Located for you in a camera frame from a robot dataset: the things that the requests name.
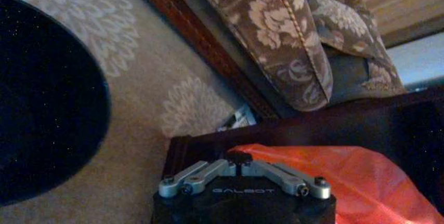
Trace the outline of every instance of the beige patterned carpet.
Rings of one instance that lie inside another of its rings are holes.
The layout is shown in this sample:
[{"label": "beige patterned carpet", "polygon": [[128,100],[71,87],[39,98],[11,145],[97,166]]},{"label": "beige patterned carpet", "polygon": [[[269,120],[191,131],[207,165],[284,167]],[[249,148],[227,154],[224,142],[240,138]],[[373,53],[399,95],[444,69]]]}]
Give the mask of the beige patterned carpet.
[{"label": "beige patterned carpet", "polygon": [[213,132],[241,102],[144,0],[24,1],[92,52],[109,83],[112,119],[80,173],[0,208],[0,223],[148,223],[169,137]]}]

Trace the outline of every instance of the plastic bag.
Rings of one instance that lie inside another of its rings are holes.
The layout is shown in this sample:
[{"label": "plastic bag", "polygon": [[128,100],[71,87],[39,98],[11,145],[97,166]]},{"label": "plastic bag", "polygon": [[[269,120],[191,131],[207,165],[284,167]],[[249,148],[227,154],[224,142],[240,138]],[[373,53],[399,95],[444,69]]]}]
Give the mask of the plastic bag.
[{"label": "plastic bag", "polygon": [[444,223],[404,171],[381,154],[360,147],[237,146],[255,160],[284,163],[323,176],[337,198],[336,223]]}]

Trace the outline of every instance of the dark wooden furniture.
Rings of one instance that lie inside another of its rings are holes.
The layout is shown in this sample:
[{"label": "dark wooden furniture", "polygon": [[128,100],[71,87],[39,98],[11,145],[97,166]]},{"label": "dark wooden furniture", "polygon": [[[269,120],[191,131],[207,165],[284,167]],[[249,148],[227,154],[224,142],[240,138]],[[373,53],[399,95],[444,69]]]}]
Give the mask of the dark wooden furniture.
[{"label": "dark wooden furniture", "polygon": [[444,87],[343,103],[297,118],[199,137],[172,139],[164,174],[215,160],[236,145],[361,146],[383,153],[440,208],[444,195]]}]

